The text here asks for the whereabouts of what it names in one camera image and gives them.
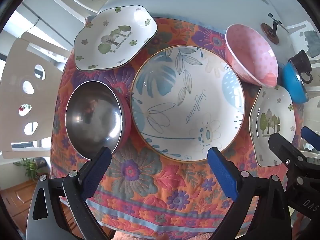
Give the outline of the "hexagonal forest plate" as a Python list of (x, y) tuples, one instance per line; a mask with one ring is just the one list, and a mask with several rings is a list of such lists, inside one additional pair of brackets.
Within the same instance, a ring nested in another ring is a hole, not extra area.
[(249, 131), (257, 164), (260, 167), (280, 165), (281, 160), (269, 149), (269, 137), (280, 133), (293, 142), (296, 133), (294, 107), (285, 88), (261, 87), (249, 115)]
[(121, 67), (156, 35), (158, 26), (141, 5), (106, 9), (88, 21), (74, 40), (75, 65), (92, 71)]

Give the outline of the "blue steel bowl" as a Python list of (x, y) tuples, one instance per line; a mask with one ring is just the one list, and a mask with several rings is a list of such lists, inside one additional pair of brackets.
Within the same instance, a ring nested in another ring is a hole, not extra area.
[(303, 104), (309, 100), (303, 81), (291, 61), (283, 68), (282, 83), (283, 87), (289, 92), (292, 102)]

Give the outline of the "red steel bowl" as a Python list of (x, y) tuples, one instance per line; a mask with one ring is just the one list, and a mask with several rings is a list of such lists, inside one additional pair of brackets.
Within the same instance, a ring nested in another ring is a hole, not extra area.
[(115, 154), (125, 145), (131, 131), (131, 112), (125, 97), (116, 89), (91, 80), (71, 94), (65, 125), (76, 152), (92, 160), (102, 147)]

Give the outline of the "large round blue-leaf plate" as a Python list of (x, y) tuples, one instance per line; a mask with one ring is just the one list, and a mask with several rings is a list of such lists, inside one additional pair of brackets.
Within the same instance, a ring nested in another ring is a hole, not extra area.
[(177, 161), (202, 161), (226, 150), (245, 113), (242, 84), (219, 55), (174, 46), (146, 60), (132, 83), (131, 112), (142, 139)]

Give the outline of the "wooden cabinet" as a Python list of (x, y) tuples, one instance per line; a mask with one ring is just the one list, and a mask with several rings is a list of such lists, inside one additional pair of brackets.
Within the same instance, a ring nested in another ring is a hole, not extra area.
[(1, 197), (3, 198), (5, 207), (18, 230), (20, 230), (24, 236), (27, 229), (29, 207), (35, 187), (36, 182), (29, 180), (5, 190), (1, 190)]

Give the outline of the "potted green plant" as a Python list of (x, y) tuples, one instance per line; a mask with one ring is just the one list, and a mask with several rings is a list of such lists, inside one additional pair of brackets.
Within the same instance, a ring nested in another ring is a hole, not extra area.
[(39, 178), (38, 170), (47, 166), (43, 157), (22, 158), (20, 161), (13, 162), (13, 164), (25, 168), (25, 175), (31, 180), (37, 180)]

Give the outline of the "dark brown mug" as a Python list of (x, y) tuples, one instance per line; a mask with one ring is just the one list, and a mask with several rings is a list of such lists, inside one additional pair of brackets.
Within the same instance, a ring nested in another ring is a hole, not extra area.
[[(289, 58), (288, 62), (296, 68), (301, 80), (304, 83), (310, 84), (312, 82), (313, 77), (311, 75), (311, 63), (304, 50), (300, 50), (295, 56)], [(304, 77), (302, 77), (302, 74), (305, 74), (309, 79), (304, 79)]]

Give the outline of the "floral orange table mat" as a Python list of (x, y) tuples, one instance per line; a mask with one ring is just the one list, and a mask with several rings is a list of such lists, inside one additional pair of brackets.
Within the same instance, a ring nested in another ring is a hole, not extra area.
[[(225, 54), (220, 31), (183, 20), (156, 18), (156, 36), (128, 64), (112, 70), (80, 71), (80, 58), (71, 54), (57, 94), (52, 133), (51, 177), (64, 177), (85, 163), (71, 146), (65, 127), (66, 106), (72, 92), (88, 80), (112, 86), (130, 98), (139, 67), (154, 53), (176, 45), (192, 45)], [(135, 128), (87, 204), (103, 228), (116, 239), (208, 239), (231, 206), (206, 161), (177, 162), (151, 150)]]

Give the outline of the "pink dotted bowl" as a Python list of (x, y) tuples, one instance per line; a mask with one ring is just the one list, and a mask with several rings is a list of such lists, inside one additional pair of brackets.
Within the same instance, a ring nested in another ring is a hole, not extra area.
[(230, 25), (225, 33), (226, 61), (242, 81), (261, 87), (275, 87), (278, 63), (268, 42), (243, 24)]

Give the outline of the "phone stand wooden base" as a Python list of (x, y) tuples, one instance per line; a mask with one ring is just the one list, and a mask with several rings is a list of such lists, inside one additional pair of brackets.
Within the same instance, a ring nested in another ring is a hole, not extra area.
[(265, 34), (265, 36), (275, 45), (279, 44), (279, 37), (277, 35), (277, 29), (278, 27), (281, 27), (282, 29), (284, 29), (288, 34), (290, 33), (284, 26), (283, 24), (280, 22), (280, 20), (276, 20), (274, 18), (274, 16), (269, 12), (268, 13), (268, 17), (270, 17), (273, 21), (272, 26), (269, 26), (266, 23), (262, 23), (261, 29), (263, 31), (263, 33)]

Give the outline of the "white chair near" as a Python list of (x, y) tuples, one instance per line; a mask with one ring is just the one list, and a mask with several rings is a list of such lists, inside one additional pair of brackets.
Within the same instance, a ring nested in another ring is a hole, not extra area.
[(50, 147), (22, 147), (51, 137), (62, 71), (30, 51), (70, 52), (25, 32), (13, 43), (1, 77), (1, 154), (4, 159), (48, 157)]

